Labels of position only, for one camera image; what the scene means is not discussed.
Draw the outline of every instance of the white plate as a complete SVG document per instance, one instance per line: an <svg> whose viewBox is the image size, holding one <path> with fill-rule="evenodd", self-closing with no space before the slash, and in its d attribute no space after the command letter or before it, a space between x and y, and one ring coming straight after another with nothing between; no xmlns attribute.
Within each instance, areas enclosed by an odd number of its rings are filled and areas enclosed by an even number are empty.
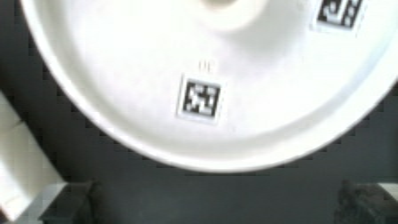
<svg viewBox="0 0 398 224"><path fill-rule="evenodd" d="M241 172L310 155L376 107L398 75L398 1L201 1L22 3L98 127L169 165Z"/></svg>

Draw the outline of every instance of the black floor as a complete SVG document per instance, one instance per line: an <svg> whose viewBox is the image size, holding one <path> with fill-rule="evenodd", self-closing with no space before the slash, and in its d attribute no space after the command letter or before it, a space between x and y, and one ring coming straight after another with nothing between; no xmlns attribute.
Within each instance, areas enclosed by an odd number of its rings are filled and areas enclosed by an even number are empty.
<svg viewBox="0 0 398 224"><path fill-rule="evenodd" d="M145 159L88 121L15 6L0 1L0 88L66 180L102 182L102 223L333 224L344 179L398 181L398 90L356 130L294 164L246 175L184 171Z"/></svg>

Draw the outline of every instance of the black surface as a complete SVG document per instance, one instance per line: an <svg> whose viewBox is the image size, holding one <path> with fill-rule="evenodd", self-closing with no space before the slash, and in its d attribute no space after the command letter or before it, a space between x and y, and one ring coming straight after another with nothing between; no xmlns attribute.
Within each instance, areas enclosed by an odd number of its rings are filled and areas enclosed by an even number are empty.
<svg viewBox="0 0 398 224"><path fill-rule="evenodd" d="M102 223L333 224L342 180L398 180L398 97L312 157L205 175L161 165L107 137L56 85L15 1L0 1L0 87L68 181L102 182Z"/></svg>
<svg viewBox="0 0 398 224"><path fill-rule="evenodd" d="M335 224L398 224L398 201L379 184L344 182Z"/></svg>
<svg viewBox="0 0 398 224"><path fill-rule="evenodd" d="M95 224L90 194L93 183L70 183L40 217L43 224Z"/></svg>

